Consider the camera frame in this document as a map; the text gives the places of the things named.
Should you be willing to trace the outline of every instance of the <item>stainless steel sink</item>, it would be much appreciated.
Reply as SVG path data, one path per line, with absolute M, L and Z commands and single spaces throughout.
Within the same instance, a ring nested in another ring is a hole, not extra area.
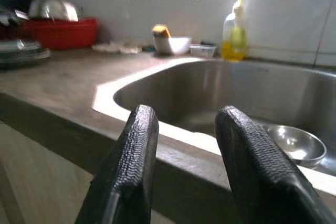
M 336 176 L 334 73 L 255 61 L 182 58 L 98 86 L 93 108 L 126 120 L 137 104 L 155 110 L 160 134 L 216 154 L 214 119 L 225 105 L 259 123 L 303 129 L 327 146 L 315 170 Z

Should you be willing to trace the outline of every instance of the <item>red basket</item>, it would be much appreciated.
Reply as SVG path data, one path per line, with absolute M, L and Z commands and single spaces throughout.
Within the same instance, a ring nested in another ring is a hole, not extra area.
M 85 18 L 78 22 L 27 20 L 24 26 L 43 47 L 56 50 L 90 47 L 95 43 L 97 34 L 95 18 Z

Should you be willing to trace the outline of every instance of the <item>yellow dish soap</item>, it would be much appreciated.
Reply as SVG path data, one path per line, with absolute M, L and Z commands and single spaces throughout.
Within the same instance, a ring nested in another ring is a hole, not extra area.
M 245 55 L 247 38 L 242 1 L 237 0 L 224 21 L 221 55 L 225 60 L 240 61 Z

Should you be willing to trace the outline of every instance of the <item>sink rim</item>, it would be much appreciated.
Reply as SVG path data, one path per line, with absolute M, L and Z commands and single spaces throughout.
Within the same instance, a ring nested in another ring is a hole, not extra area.
M 96 91 L 93 97 L 92 102 L 92 108 L 95 111 L 98 111 L 100 113 L 103 113 L 105 115 L 111 116 L 115 119 L 121 120 L 123 122 L 126 122 L 130 111 L 119 106 L 116 101 L 114 100 L 115 94 L 125 86 L 138 81 L 140 79 L 143 79 L 145 77 L 148 77 L 152 74 L 161 72 L 163 70 L 166 70 L 168 68 L 173 68 L 178 65 L 191 63 L 191 62 L 200 62 L 200 61 L 220 61 L 223 62 L 221 59 L 206 59 L 206 58 L 196 58 L 196 57 L 184 57 L 184 58 L 178 58 L 173 59 L 169 61 L 168 63 L 163 63 L 160 65 L 157 65 L 155 67 L 147 68 L 142 71 L 127 75 L 125 77 L 122 77 L 117 80 L 109 81 L 102 83 L 100 85 L 96 86 Z M 260 63 L 262 65 L 278 65 L 277 63 L 269 63 L 264 61 L 253 61 Z M 291 66 L 288 64 L 282 64 L 285 68 L 298 68 L 298 66 Z M 310 71 L 310 72 L 316 72 L 319 74 L 327 75 L 336 77 L 336 73 L 330 73 L 325 72 L 322 70 L 316 70 L 316 69 L 309 69 L 303 67 L 303 71 Z M 191 146 L 194 146 L 196 148 L 208 151 L 212 154 L 221 156 L 220 150 L 217 145 L 216 138 L 209 136 L 205 139 L 202 139 L 201 137 L 195 137 L 195 133 L 182 129 L 180 127 L 164 123 L 162 121 L 159 121 L 159 139 L 164 137 L 171 138 L 175 141 L 179 141 L 183 144 L 188 144 Z M 332 194 L 336 196 L 336 187 L 333 185 L 336 184 L 336 177 L 318 172 L 316 170 L 311 170 L 309 168 L 305 168 L 302 166 L 299 166 L 299 169 L 302 171 L 302 173 L 308 178 L 310 183 L 312 183 L 313 187 L 315 189 L 318 189 L 320 191 L 324 191 L 328 194 Z

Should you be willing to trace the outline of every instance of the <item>gray countertop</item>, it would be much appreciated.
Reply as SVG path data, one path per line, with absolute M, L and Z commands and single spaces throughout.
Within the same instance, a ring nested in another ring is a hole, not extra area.
M 124 127 L 91 108 L 96 85 L 171 59 L 52 52 L 42 65 L 0 73 L 0 120 L 94 174 Z M 156 157 L 153 208 L 177 223 L 238 222 L 220 156 L 161 140 Z

